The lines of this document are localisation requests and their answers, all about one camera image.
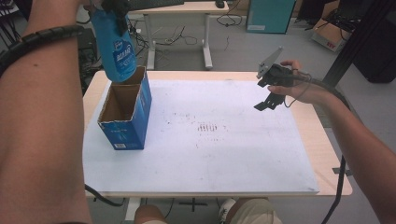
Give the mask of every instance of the person's right arm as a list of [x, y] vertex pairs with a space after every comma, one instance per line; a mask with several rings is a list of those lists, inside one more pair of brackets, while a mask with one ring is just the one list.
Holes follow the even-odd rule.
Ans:
[[[286, 61], [283, 65], [295, 65]], [[396, 223], [396, 154], [370, 132], [337, 97], [312, 85], [269, 87], [275, 94], [319, 105], [329, 118], [346, 162], [381, 223]]]

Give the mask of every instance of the blue spray bottle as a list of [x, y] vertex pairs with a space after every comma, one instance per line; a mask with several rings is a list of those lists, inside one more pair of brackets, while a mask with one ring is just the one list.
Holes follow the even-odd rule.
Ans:
[[129, 36], [127, 17], [114, 10], [96, 9], [91, 16], [96, 41], [108, 79], [122, 82], [134, 74], [136, 57]]

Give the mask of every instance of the shoe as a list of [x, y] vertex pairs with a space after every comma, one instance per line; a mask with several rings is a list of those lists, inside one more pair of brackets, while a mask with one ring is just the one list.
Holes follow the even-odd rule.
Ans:
[[231, 207], [236, 203], [234, 199], [227, 199], [222, 205], [219, 210], [219, 224], [225, 223], [225, 218], [227, 217], [228, 212], [230, 211]]

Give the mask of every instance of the spray bottle label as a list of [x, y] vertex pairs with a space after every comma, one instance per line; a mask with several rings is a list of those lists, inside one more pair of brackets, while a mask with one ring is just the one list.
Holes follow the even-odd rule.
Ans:
[[116, 69], [122, 73], [134, 61], [134, 50], [132, 44], [123, 39], [114, 42], [113, 58]]

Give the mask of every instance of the open box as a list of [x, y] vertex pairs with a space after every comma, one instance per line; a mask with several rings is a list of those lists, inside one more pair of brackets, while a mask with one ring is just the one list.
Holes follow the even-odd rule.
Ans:
[[111, 83], [98, 124], [116, 150], [143, 149], [151, 92], [145, 67], [124, 82]]
[[[322, 18], [327, 18], [335, 9], [338, 8], [340, 1], [333, 1], [324, 6]], [[343, 48], [351, 33], [320, 19], [314, 26], [312, 39], [331, 51], [339, 51]]]

